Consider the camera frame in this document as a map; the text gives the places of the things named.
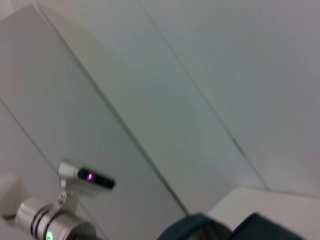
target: white wall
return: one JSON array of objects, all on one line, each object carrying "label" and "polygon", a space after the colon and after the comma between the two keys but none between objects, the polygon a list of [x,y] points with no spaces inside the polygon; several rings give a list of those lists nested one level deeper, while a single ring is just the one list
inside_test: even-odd
[{"label": "white wall", "polygon": [[42,9],[189,211],[263,187],[136,1]]},{"label": "white wall", "polygon": [[139,1],[267,185],[320,196],[320,2]]},{"label": "white wall", "polygon": [[58,196],[64,158],[114,177],[112,192],[81,200],[105,239],[156,239],[185,216],[32,6],[0,23],[0,73],[0,99],[14,118],[7,123],[0,111],[0,171],[18,172],[48,202]]}]

